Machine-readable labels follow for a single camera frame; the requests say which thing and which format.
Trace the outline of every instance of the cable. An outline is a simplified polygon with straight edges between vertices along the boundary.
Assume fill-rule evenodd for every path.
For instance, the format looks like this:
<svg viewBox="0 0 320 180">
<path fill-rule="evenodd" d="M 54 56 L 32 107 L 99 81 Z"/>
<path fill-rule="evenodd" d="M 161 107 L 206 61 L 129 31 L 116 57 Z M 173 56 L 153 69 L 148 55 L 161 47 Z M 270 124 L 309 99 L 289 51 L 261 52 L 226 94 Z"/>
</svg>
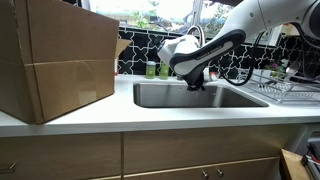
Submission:
<svg viewBox="0 0 320 180">
<path fill-rule="evenodd" d="M 257 39 L 255 40 L 254 44 L 253 44 L 253 49 L 252 49 L 252 54 L 251 54 L 251 62 L 250 62 L 250 67 L 249 67 L 249 72 L 248 72 L 248 75 L 246 77 L 246 79 L 241 82 L 241 83 L 235 83 L 235 82 L 232 82 L 230 79 L 228 79 L 226 77 L 226 75 L 223 73 L 223 69 L 220 65 L 220 61 L 219 62 L 219 70 L 220 70 L 220 74 L 222 75 L 222 77 L 230 84 L 234 85 L 234 86 L 242 86 L 242 85 L 245 85 L 247 84 L 247 82 L 251 79 L 251 76 L 252 76 L 252 73 L 253 73 L 253 69 L 254 69 L 254 65 L 255 65 L 255 58 L 256 58 L 256 49 L 257 49 L 257 46 L 260 42 L 260 39 L 262 37 L 264 32 L 260 33 L 257 37 Z"/>
</svg>

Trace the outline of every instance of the green bottle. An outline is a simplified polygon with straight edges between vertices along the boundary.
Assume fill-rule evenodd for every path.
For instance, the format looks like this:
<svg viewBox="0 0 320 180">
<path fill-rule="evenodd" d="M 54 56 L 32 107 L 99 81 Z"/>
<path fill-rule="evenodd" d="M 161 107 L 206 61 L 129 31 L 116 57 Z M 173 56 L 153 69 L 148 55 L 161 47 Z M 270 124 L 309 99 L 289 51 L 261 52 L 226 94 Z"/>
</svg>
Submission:
<svg viewBox="0 0 320 180">
<path fill-rule="evenodd" d="M 166 80 L 168 79 L 168 74 L 169 66 L 167 66 L 163 61 L 161 61 L 159 78 L 162 80 Z"/>
<path fill-rule="evenodd" d="M 156 63 L 154 61 L 148 61 L 146 67 L 146 78 L 154 79 L 156 76 Z"/>
</svg>

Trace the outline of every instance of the cabinet handle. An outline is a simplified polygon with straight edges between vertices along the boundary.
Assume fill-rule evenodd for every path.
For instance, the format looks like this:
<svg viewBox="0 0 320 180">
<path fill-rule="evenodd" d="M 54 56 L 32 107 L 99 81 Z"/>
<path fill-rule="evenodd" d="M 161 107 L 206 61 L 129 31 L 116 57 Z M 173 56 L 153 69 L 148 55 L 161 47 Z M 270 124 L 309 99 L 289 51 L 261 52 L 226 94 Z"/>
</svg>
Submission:
<svg viewBox="0 0 320 180">
<path fill-rule="evenodd" d="M 209 174 L 202 170 L 203 179 L 209 179 Z"/>
<path fill-rule="evenodd" d="M 11 164 L 8 168 L 6 169 L 0 169 L 0 174 L 9 174 L 13 173 L 16 168 L 16 163 Z"/>
<path fill-rule="evenodd" d="M 216 168 L 217 169 L 217 174 L 219 177 L 223 177 L 224 173 L 222 171 L 220 171 L 220 169 Z"/>
</svg>

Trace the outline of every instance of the cardboard box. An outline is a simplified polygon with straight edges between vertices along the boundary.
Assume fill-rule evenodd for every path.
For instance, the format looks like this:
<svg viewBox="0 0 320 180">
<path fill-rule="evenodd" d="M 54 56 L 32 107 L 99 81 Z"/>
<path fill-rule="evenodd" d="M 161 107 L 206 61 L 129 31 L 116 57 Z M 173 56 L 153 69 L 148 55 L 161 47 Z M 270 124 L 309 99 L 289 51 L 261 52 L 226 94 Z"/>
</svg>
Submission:
<svg viewBox="0 0 320 180">
<path fill-rule="evenodd" d="M 59 0 L 2 0 L 0 27 L 0 110 L 40 124 L 114 93 L 117 20 Z"/>
</svg>

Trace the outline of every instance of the window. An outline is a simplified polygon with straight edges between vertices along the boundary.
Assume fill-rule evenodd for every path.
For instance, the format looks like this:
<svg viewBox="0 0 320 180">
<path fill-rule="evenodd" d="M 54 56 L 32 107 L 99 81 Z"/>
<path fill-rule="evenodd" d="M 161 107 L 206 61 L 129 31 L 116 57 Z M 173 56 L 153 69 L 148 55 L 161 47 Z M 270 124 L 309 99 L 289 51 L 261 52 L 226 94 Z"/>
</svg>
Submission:
<svg viewBox="0 0 320 180">
<path fill-rule="evenodd" d="M 86 0 L 84 8 L 120 21 L 120 26 L 185 33 L 197 0 Z"/>
<path fill-rule="evenodd" d="M 215 37 L 241 0 L 82 0 L 82 6 L 120 21 L 122 27 L 185 34 L 199 24 L 206 37 Z M 268 30 L 260 44 L 274 42 L 278 31 Z M 255 37 L 247 39 L 253 42 Z"/>
<path fill-rule="evenodd" d="M 197 24 L 201 25 L 207 37 L 214 37 L 223 27 L 232 9 L 233 6 L 219 2 L 204 1 L 200 21 Z"/>
</svg>

